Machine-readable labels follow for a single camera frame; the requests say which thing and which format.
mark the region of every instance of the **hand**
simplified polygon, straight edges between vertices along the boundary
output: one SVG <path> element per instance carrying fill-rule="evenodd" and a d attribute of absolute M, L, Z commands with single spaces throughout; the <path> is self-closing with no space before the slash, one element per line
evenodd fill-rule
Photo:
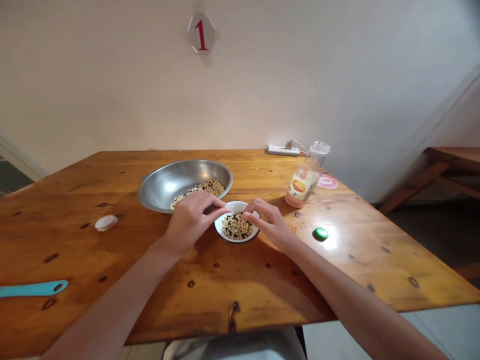
<path fill-rule="evenodd" d="M 210 205 L 218 207 L 208 215 L 203 212 Z M 172 255 L 182 257 L 200 236 L 221 215 L 230 213 L 227 203 L 208 192 L 196 192 L 175 205 L 173 216 L 165 235 L 159 240 Z"/>
<path fill-rule="evenodd" d="M 255 210 L 266 215 L 266 222 L 253 214 Z M 281 251 L 284 251 L 285 246 L 297 238 L 285 223 L 279 208 L 261 198 L 256 198 L 247 205 L 241 219 L 247 220 L 259 228 Z"/>

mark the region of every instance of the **floor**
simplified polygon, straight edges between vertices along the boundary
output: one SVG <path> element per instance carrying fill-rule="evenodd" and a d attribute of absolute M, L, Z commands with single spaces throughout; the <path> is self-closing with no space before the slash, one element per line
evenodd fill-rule
<path fill-rule="evenodd" d="M 480 359 L 480 305 L 407 312 L 402 316 L 449 359 Z M 305 325 L 303 336 L 308 360 L 371 359 L 339 321 Z"/>
<path fill-rule="evenodd" d="M 404 206 L 389 219 L 451 268 L 480 261 L 480 201 Z M 480 289 L 480 278 L 470 279 Z M 449 359 L 480 359 L 480 305 L 465 305 L 402 314 Z M 370 357 L 339 321 L 303 326 L 309 360 Z M 165 343 L 126 346 L 118 360 L 160 360 Z"/>
<path fill-rule="evenodd" d="M 479 214 L 480 200 L 467 198 L 403 206 L 387 217 L 449 267 L 461 269 L 480 262 Z M 478 276 L 468 280 L 480 289 Z"/>

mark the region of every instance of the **number 1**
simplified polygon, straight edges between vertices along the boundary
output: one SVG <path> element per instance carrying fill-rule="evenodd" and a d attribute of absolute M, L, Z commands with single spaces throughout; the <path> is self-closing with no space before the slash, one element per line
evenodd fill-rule
<path fill-rule="evenodd" d="M 198 32 L 200 33 L 200 48 L 198 50 L 208 51 L 208 49 L 205 47 L 204 24 L 202 23 L 202 20 L 198 22 L 198 24 L 195 26 L 195 29 L 198 29 Z"/>

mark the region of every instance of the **person's left hand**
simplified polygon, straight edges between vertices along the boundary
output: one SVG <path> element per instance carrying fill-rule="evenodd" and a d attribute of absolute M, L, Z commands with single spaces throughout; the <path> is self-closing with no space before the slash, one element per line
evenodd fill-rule
<path fill-rule="evenodd" d="M 210 205 L 218 208 L 204 215 Z M 185 255 L 215 220 L 232 212 L 225 205 L 226 202 L 208 192 L 196 192 L 177 202 L 168 229 L 159 240 L 164 250 L 179 257 Z"/>

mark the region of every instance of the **stainless steel bowl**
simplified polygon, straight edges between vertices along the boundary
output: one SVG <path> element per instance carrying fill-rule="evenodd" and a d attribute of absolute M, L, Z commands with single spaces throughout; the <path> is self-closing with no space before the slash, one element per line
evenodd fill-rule
<path fill-rule="evenodd" d="M 225 188 L 219 196 L 229 192 L 234 181 L 232 172 L 223 164 L 211 160 L 184 160 L 171 163 L 147 175 L 137 190 L 140 203 L 159 213 L 173 213 L 170 204 L 178 195 L 184 195 L 195 185 L 218 180 Z"/>

